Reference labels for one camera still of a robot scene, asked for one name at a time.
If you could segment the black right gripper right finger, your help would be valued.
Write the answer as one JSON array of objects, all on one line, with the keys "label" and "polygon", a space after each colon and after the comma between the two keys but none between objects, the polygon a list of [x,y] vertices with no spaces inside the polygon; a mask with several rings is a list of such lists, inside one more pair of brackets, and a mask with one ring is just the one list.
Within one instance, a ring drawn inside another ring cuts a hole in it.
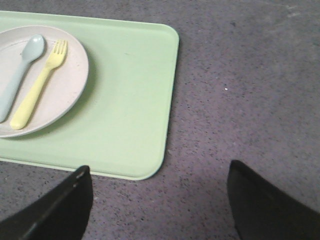
[{"label": "black right gripper right finger", "polygon": [[265,180],[240,160],[232,160],[227,194],[242,240],[318,240],[320,214]]}]

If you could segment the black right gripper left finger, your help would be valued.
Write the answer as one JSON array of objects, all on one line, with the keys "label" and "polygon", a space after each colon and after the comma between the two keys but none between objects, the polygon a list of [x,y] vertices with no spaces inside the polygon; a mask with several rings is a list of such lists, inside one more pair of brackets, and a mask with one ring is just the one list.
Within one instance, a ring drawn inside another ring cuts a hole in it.
[{"label": "black right gripper left finger", "polygon": [[90,168],[79,167],[46,195],[0,223],[2,240],[80,240],[93,206]]}]

